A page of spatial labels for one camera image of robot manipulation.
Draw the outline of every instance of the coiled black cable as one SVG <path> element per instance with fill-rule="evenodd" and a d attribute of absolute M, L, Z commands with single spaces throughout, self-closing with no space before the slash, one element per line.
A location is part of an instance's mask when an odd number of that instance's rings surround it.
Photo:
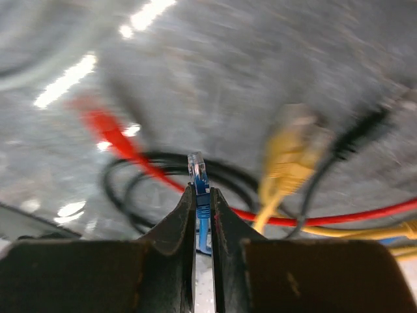
<path fill-rule="evenodd" d="M 166 175 L 185 175 L 188 176 L 188 159 L 186 155 L 178 153 L 167 152 L 148 152 L 143 154 L 149 162 L 157 165 Z M 137 212 L 144 211 L 133 201 L 133 194 L 135 187 L 142 181 L 151 178 L 146 173 L 139 173 L 131 179 L 124 191 L 122 197 L 118 197 L 113 188 L 111 177 L 113 172 L 121 166 L 127 166 L 130 162 L 128 160 L 116 159 L 110 162 L 104 168 L 103 187 L 106 196 L 115 206 L 115 208 L 124 214 L 129 220 L 132 227 L 139 233 L 144 234 L 146 231 L 143 228 L 151 228 L 155 226 L 150 220 Z M 257 189 L 258 182 L 255 178 L 242 170 L 226 166 L 217 161 L 206 160 L 206 171 L 210 181 L 219 183 L 231 192 L 234 192 L 247 206 L 250 212 L 257 210 Z"/>

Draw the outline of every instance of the blue ethernet cable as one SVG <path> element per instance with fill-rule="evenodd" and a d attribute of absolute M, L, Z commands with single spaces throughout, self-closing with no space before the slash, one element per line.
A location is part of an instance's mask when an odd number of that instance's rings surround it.
<path fill-rule="evenodd" d="M 404 237 L 399 236 L 399 237 L 384 238 L 384 239 L 379 240 L 379 243 L 382 245 L 389 245 L 401 238 L 404 238 Z"/>
<path fill-rule="evenodd" d="M 200 152 L 188 155 L 188 172 L 191 177 L 191 184 L 195 187 L 197 195 L 197 218 L 200 221 L 199 250 L 205 254 L 211 254 L 211 248 L 207 246 L 210 222 L 210 185 L 206 173 L 206 166 L 203 155 Z"/>

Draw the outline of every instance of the white cable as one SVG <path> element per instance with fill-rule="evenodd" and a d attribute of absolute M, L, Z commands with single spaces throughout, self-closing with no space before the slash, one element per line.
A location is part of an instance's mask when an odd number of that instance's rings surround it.
<path fill-rule="evenodd" d="M 21 5 L 19 1 L 14 0 L 15 5 L 21 6 L 23 12 L 19 12 L 18 26 L 12 25 L 5 30 L 0 31 L 0 49 L 13 45 L 13 43 L 21 39 L 26 33 L 36 28 L 37 23 L 44 18 L 44 13 L 48 10 L 48 6 L 55 0 L 31 0 L 29 7 Z"/>
<path fill-rule="evenodd" d="M 76 27 L 67 43 L 58 43 L 58 49 L 39 62 L 23 68 L 0 72 L 0 91 L 15 89 L 41 80 L 59 68 L 78 60 L 111 25 L 114 0 L 95 0 L 90 14 L 79 28 Z"/>

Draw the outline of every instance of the yellow ethernet cable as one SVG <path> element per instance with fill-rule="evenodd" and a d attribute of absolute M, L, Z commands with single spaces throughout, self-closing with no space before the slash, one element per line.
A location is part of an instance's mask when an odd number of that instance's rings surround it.
<path fill-rule="evenodd" d="M 391 228 L 379 228 L 372 230 L 365 230 L 360 233 L 343 236 L 343 239 L 373 239 L 379 240 L 390 237 L 407 237 L 409 239 L 416 239 L 417 220 L 408 220 L 402 222 L 400 225 Z"/>
<path fill-rule="evenodd" d="M 411 252 L 400 254 L 398 256 L 395 256 L 395 259 L 397 261 L 409 261 L 417 258 L 417 248 Z"/>
<path fill-rule="evenodd" d="M 266 222 L 284 197 L 295 192 L 314 173 L 316 163 L 328 146 L 330 135 L 327 130 L 317 125 L 305 129 L 309 136 L 303 139 L 290 126 L 270 141 L 270 145 L 280 146 L 281 153 L 269 158 L 267 177 L 259 188 L 259 197 L 264 206 L 253 224 L 259 233 L 263 233 Z"/>
<path fill-rule="evenodd" d="M 393 246 L 388 249 L 393 255 L 400 256 L 402 254 L 408 254 L 410 252 L 417 251 L 417 246 Z"/>
<path fill-rule="evenodd" d="M 274 216 L 276 217 L 287 217 L 280 213 L 275 213 Z M 359 230 L 341 230 L 337 228 L 324 228 L 320 226 L 305 226 L 303 227 L 302 231 L 306 233 L 310 233 L 312 235 L 318 235 L 318 236 L 325 236 L 325 237 L 338 237 L 343 239 L 348 239 L 349 236 L 352 236 L 351 239 L 371 239 L 371 238 L 365 238 L 365 236 L 360 236 L 360 234 L 365 234 L 368 231 L 384 231 L 386 228 L 373 228 L 373 229 L 359 229 Z M 395 235 L 395 236 L 385 236 L 379 239 L 384 239 L 388 237 L 398 237 L 401 236 L 401 234 Z"/>

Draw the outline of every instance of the red cable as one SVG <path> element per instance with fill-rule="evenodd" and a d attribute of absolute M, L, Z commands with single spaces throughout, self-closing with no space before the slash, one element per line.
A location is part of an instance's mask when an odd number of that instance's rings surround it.
<path fill-rule="evenodd" d="M 122 130 L 119 126 L 118 121 L 110 113 L 99 109 L 98 106 L 94 106 L 96 102 L 92 97 L 85 97 L 78 99 L 76 106 L 78 108 L 82 107 L 83 104 L 88 103 L 89 110 L 81 110 L 83 112 L 83 119 L 86 124 L 92 128 L 94 132 L 97 132 L 100 135 L 100 139 L 107 140 L 111 143 L 113 150 L 122 158 L 127 160 L 132 160 L 135 163 L 143 166 L 143 169 L 150 175 L 161 181 L 163 181 L 168 186 L 174 188 L 179 192 L 184 192 L 184 187 L 174 180 L 170 179 L 165 173 L 156 166 L 153 166 L 149 160 L 144 157 L 130 142 L 130 140 L 125 137 L 122 133 Z M 372 211 L 366 211 L 361 213 L 353 213 L 347 215 L 337 215 L 337 216 L 326 216 L 326 217 L 316 217 L 309 218 L 307 220 L 307 226 L 320 226 L 327 224 L 338 224 L 346 222 L 356 222 L 358 220 L 374 219 L 390 216 L 393 214 L 404 213 L 407 211 L 412 211 L 417 208 L 417 198 L 411 199 L 409 201 L 391 205 L 389 207 L 383 207 L 381 209 L 375 209 Z M 232 210 L 240 217 L 245 220 L 255 220 L 256 215 L 253 213 L 245 212 L 239 209 L 232 208 Z M 278 218 L 272 217 L 269 219 L 268 224 L 276 226 L 296 226 L 297 221 L 291 218 Z"/>

